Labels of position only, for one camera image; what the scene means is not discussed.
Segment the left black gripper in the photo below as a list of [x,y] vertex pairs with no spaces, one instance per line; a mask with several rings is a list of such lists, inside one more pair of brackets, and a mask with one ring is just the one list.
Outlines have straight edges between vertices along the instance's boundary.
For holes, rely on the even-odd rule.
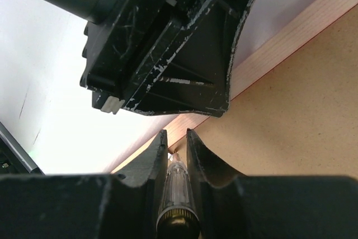
[[235,49],[255,0],[118,0],[89,22],[80,84],[92,106],[145,116],[222,116]]

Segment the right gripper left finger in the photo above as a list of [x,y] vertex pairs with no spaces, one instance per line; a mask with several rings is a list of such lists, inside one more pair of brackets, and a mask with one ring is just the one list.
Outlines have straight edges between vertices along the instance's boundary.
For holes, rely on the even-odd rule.
[[2,238],[155,238],[167,132],[115,174],[1,176]]

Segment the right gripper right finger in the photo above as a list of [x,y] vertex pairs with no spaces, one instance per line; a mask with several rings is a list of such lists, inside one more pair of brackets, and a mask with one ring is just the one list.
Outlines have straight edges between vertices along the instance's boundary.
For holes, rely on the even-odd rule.
[[356,238],[357,180],[247,176],[186,133],[187,164],[203,238]]

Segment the clear tester screwdriver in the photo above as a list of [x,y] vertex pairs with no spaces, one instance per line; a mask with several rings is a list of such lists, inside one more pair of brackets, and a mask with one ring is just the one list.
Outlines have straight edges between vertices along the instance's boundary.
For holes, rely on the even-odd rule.
[[167,169],[156,231],[157,238],[190,239],[200,235],[189,172],[178,153],[172,155]]

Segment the red picture frame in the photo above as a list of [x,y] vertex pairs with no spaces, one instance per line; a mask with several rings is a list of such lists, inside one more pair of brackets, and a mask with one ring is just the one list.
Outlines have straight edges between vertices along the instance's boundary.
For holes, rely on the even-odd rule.
[[131,143],[117,171],[161,127],[186,155],[193,128],[225,161],[252,175],[357,176],[357,0],[255,0],[238,43],[232,102],[221,118],[126,115]]

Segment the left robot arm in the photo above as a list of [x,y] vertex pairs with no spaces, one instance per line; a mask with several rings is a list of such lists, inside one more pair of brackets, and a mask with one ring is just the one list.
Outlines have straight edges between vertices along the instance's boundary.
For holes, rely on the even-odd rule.
[[92,106],[220,117],[255,0],[45,0],[87,21],[80,85]]

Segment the left aluminium side rail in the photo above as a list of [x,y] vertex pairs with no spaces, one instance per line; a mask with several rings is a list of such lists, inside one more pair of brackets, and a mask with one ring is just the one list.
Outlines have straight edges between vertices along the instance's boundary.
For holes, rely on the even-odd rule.
[[1,123],[1,175],[44,173]]

